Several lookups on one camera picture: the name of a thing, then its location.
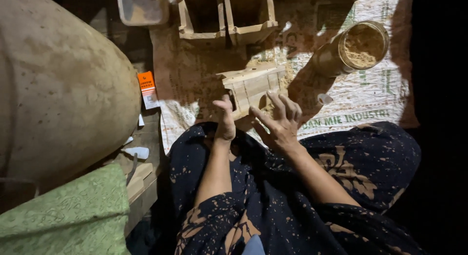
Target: wooden frame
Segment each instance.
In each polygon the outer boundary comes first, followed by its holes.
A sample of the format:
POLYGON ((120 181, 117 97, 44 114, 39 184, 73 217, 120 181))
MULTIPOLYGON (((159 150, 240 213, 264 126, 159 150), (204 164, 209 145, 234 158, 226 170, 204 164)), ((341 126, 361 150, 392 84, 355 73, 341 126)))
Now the wooden frame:
POLYGON ((224 0, 224 4, 234 46, 260 43, 278 26, 273 0, 224 0))
POLYGON ((197 47, 225 48, 223 0, 177 0, 177 2, 181 39, 197 47))
POLYGON ((286 74, 285 66, 267 64, 249 67, 242 71, 217 74, 233 102, 233 118, 240 119, 249 114, 251 105, 263 108, 269 104, 266 91, 272 90, 287 95, 280 84, 286 74))

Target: glass jar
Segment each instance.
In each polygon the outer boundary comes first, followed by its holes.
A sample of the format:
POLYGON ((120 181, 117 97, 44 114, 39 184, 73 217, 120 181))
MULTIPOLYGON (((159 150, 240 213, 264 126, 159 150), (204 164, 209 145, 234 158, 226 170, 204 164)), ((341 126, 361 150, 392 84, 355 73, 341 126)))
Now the glass jar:
MULTIPOLYGON (((360 40, 366 41, 365 36, 360 36, 360 40)), ((347 75, 357 70, 367 70, 376 66, 382 59, 389 48, 389 34, 382 24, 366 20, 355 23, 349 26, 345 31, 336 35, 329 43, 320 47, 312 56, 312 65, 314 70, 325 77, 337 77, 347 75), (358 64, 353 61, 346 47, 346 39, 350 31, 356 26, 368 26, 378 32, 381 51, 378 50, 375 57, 375 62, 372 64, 358 64)))

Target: hand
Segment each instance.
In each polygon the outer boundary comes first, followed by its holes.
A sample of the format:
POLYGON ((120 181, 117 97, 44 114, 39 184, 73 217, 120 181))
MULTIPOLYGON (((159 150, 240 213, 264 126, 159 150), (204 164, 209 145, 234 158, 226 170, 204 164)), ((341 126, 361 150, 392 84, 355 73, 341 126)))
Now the hand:
POLYGON ((221 109, 219 113, 219 124, 214 138, 231 142, 235 137, 235 125, 232 116, 233 105, 229 99, 229 95, 225 94, 221 101, 213 101, 213 104, 221 109))
POLYGON ((275 120, 253 106, 250 107, 250 115, 257 117, 270 130, 270 134, 257 120, 254 120, 252 125, 266 146, 288 156, 290 152, 294 152, 298 147, 301 147, 301 144, 297 141, 297 128, 302 116, 302 110, 299 104, 294 103, 282 94, 278 95, 267 91, 267 96, 275 106, 273 109, 275 120))

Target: green cloth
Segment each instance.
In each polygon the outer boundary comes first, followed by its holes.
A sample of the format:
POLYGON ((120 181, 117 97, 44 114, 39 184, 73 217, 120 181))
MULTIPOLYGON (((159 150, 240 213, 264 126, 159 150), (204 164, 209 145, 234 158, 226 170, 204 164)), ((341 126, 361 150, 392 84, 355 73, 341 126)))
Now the green cloth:
POLYGON ((0 215, 0 254, 129 254, 129 213, 125 175, 107 165, 0 215))

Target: jar of sawdust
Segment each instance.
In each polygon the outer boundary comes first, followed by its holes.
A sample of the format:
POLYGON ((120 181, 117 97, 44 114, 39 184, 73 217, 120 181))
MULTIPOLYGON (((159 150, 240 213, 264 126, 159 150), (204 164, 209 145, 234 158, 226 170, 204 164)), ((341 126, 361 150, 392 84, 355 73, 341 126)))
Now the jar of sawdust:
POLYGON ((389 34, 382 24, 366 20, 355 23, 320 47, 312 56, 314 70, 337 77, 376 66, 389 48, 389 34))

